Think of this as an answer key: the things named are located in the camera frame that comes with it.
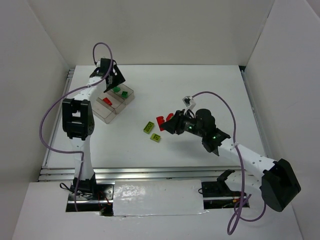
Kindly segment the green lego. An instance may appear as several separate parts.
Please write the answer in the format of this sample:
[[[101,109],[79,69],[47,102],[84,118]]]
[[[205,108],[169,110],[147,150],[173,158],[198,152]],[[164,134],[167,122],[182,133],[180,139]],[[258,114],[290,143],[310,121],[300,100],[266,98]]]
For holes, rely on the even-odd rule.
[[[122,91],[122,93],[121,93],[121,97],[125,98],[125,99],[128,97],[128,95],[129,95],[129,93],[127,91]]]

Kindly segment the red long lego brick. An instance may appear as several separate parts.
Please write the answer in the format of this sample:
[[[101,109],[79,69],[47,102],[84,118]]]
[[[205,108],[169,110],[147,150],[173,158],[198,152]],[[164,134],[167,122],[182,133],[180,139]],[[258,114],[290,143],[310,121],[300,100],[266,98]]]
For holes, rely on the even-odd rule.
[[[164,124],[166,122],[166,120],[164,119],[163,116],[158,116],[156,117],[156,121],[159,127],[159,130],[162,132],[164,129],[162,128],[162,124]]]

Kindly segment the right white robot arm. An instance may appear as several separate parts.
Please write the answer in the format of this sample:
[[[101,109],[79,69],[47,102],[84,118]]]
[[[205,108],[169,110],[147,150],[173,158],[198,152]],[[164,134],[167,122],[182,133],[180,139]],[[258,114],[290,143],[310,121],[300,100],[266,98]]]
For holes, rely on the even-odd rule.
[[[291,164],[262,156],[249,148],[234,143],[230,135],[216,127],[215,118],[208,109],[199,109],[195,116],[177,110],[160,126],[170,134],[191,133],[201,138],[201,143],[209,153],[234,162],[242,160],[246,171],[260,182],[264,202],[276,212],[281,212],[301,191],[301,186]]]

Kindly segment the lime square lego brick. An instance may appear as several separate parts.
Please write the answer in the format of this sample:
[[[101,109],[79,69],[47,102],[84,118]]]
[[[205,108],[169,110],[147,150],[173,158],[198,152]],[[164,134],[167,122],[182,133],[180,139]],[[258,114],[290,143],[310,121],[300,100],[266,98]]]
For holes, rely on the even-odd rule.
[[[156,133],[153,133],[153,134],[151,135],[150,139],[151,139],[152,141],[154,141],[154,142],[159,143],[160,140],[161,140],[161,136],[158,135],[158,134],[156,134]]]

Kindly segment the red rounded lego brick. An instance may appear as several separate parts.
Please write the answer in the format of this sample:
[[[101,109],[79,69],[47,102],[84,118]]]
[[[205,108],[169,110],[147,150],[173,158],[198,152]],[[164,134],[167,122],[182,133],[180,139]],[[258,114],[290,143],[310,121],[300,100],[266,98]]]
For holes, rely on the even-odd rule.
[[[169,121],[173,116],[174,116],[174,114],[173,114],[173,113],[170,113],[170,114],[166,117],[166,121]]]

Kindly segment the small green lego brick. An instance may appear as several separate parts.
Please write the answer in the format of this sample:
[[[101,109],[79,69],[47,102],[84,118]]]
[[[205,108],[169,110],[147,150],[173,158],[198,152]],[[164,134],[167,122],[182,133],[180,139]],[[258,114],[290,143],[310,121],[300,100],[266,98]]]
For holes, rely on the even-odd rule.
[[[118,87],[118,86],[116,86],[116,87],[114,87],[112,90],[113,90],[114,93],[118,93],[118,92],[121,91],[121,88]]]

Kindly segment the lime long lego brick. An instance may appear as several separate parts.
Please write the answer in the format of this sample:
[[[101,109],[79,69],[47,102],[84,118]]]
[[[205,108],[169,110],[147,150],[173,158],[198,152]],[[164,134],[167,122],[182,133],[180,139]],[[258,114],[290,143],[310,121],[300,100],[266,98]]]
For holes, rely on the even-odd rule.
[[[150,132],[153,130],[155,124],[151,121],[149,121],[146,126],[143,129],[143,132],[146,134],[150,134]]]

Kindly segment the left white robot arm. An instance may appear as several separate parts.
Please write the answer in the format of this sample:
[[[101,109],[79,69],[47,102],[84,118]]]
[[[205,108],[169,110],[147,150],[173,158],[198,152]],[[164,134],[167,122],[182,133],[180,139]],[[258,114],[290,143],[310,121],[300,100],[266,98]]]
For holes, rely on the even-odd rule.
[[[117,62],[101,58],[87,85],[72,98],[62,101],[62,129],[74,152],[73,187],[76,193],[97,194],[97,181],[91,162],[90,138],[95,129],[92,105],[98,97],[125,82]]]

